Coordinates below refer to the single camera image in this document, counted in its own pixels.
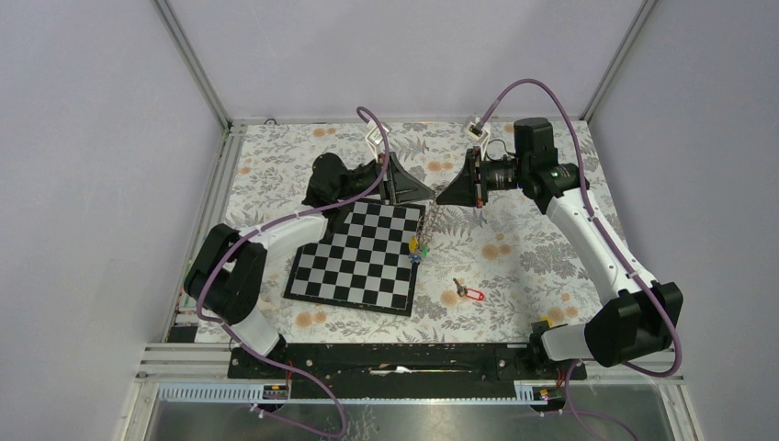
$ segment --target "white wall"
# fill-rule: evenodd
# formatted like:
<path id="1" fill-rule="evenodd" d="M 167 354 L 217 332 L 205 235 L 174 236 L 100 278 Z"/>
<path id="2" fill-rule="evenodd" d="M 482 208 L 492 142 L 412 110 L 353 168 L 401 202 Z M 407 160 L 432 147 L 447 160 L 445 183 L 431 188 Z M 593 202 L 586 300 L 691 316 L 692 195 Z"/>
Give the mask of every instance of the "white wall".
<path id="1" fill-rule="evenodd" d="M 513 80 L 542 78 L 580 114 L 640 0 L 174 0 L 235 119 L 483 113 Z M 540 90 L 504 115 L 556 115 Z"/>
<path id="2" fill-rule="evenodd" d="M 3 2 L 0 60 L 0 439 L 109 439 L 220 130 L 150 1 Z"/>
<path id="3" fill-rule="evenodd" d="M 775 439 L 779 7 L 663 2 L 593 120 L 631 248 L 684 292 L 706 440 Z"/>

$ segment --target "keychain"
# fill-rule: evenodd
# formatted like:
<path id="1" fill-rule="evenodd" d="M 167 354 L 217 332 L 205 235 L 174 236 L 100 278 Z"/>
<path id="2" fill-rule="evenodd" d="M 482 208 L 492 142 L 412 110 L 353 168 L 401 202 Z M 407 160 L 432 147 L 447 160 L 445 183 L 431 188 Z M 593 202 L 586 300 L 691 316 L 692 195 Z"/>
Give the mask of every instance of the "keychain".
<path id="1" fill-rule="evenodd" d="M 456 278 L 453 278 L 452 280 L 455 281 L 455 285 L 457 285 L 457 294 L 460 297 L 467 297 L 469 299 L 473 299 L 475 301 L 482 301 L 484 300 L 484 293 L 481 291 L 478 291 L 474 288 L 468 288 L 465 285 L 460 285 L 459 282 L 457 282 Z"/>

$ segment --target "cable connector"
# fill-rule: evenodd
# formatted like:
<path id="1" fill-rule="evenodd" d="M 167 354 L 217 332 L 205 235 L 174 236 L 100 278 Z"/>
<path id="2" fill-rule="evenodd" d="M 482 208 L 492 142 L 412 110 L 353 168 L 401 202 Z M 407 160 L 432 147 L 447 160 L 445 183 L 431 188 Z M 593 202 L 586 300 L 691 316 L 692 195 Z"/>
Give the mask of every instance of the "cable connector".
<path id="1" fill-rule="evenodd" d="M 487 154 L 487 143 L 490 142 L 490 124 L 482 124 L 479 117 L 472 116 L 466 121 L 463 131 L 471 141 L 480 147 L 481 160 L 483 161 Z"/>
<path id="2" fill-rule="evenodd" d="M 375 159 L 378 162 L 378 156 L 384 152 L 384 149 L 382 148 L 381 144 L 383 142 L 381 138 L 381 130 L 378 129 L 378 126 L 376 125 L 376 122 L 370 120 L 367 124 L 367 135 L 365 137 L 367 147 L 370 149 L 371 154 L 373 154 L 373 159 Z M 387 127 L 386 124 L 383 122 L 381 123 L 381 127 L 384 128 L 384 131 L 389 134 L 390 128 Z"/>

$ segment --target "checkered board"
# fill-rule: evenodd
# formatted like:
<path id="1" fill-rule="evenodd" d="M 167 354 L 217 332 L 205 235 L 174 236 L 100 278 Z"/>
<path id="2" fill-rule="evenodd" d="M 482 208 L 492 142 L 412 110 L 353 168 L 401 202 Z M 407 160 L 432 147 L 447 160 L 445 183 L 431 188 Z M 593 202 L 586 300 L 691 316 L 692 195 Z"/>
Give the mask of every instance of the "checkered board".
<path id="1" fill-rule="evenodd" d="M 357 201 L 330 240 L 298 249 L 284 298 L 411 316 L 409 241 L 423 216 L 419 205 Z"/>

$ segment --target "floral pattern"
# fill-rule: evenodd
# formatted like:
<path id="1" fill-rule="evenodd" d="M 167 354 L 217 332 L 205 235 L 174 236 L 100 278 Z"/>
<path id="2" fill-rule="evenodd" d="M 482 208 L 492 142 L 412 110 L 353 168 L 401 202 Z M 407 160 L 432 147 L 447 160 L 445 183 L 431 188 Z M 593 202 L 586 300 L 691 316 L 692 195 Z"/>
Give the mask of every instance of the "floral pattern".
<path id="1" fill-rule="evenodd" d="M 584 122 L 574 122 L 584 168 L 605 217 L 622 235 L 614 203 Z M 448 184 L 462 167 L 469 141 L 456 123 L 389 124 L 390 145 L 403 167 L 430 188 Z M 566 126 L 553 122 L 560 162 L 575 162 Z M 493 137 L 513 145 L 511 124 Z M 303 200 L 314 159 L 337 153 L 347 167 L 371 160 L 361 124 L 257 125 L 248 128 L 225 222 L 241 228 L 290 213 Z M 490 145 L 492 157 L 502 144 Z M 592 282 L 565 237 L 519 191 L 492 192 L 484 209 L 442 207 L 431 251 L 417 275 L 411 317 L 356 311 L 281 297 L 292 257 L 269 262 L 258 308 L 290 342 L 517 342 L 530 323 L 584 322 L 599 309 Z M 453 278 L 485 294 L 460 298 Z M 228 342 L 201 322 L 197 342 Z"/>

